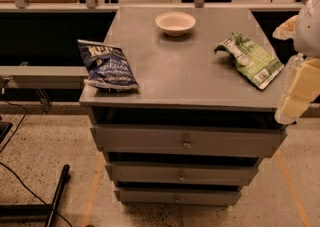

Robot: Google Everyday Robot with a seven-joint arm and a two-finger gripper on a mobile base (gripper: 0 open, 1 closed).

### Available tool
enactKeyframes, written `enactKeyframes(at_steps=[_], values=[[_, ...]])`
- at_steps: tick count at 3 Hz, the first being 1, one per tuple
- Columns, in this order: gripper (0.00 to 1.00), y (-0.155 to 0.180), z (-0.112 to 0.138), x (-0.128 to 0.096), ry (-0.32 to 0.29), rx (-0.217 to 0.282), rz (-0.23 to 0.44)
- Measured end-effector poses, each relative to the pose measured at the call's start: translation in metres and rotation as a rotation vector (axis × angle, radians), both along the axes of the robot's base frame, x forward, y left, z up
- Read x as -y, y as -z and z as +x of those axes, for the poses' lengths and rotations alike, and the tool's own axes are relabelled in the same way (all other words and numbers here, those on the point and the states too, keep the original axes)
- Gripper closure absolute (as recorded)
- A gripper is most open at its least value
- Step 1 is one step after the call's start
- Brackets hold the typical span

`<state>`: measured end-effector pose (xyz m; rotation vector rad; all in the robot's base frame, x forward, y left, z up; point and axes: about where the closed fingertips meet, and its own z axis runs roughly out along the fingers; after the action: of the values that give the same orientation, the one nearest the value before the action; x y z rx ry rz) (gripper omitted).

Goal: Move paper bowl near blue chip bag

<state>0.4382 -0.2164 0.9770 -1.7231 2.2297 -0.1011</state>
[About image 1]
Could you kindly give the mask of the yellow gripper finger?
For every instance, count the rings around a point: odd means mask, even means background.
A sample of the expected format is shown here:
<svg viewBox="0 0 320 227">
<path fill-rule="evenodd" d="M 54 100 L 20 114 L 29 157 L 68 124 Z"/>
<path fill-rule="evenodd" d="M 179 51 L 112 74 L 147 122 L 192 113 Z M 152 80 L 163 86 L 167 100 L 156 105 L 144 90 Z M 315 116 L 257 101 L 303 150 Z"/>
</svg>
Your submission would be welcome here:
<svg viewBox="0 0 320 227">
<path fill-rule="evenodd" d="M 293 39 L 295 36 L 296 20 L 297 15 L 290 17 L 274 30 L 272 36 L 279 40 Z"/>
<path fill-rule="evenodd" d="M 303 113 L 307 110 L 310 103 L 320 95 L 319 58 L 307 58 L 297 67 L 297 74 L 291 85 L 289 94 L 304 102 L 306 109 Z"/>
</svg>

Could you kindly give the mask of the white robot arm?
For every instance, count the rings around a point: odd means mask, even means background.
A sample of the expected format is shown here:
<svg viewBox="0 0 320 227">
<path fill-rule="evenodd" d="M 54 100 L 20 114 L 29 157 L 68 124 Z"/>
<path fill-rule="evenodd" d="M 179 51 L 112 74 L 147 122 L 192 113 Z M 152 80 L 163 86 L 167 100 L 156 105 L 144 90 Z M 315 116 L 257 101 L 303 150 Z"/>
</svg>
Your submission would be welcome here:
<svg viewBox="0 0 320 227">
<path fill-rule="evenodd" d="M 292 124 L 320 95 L 320 0 L 308 0 L 294 24 L 297 55 L 287 62 L 275 119 Z"/>
</svg>

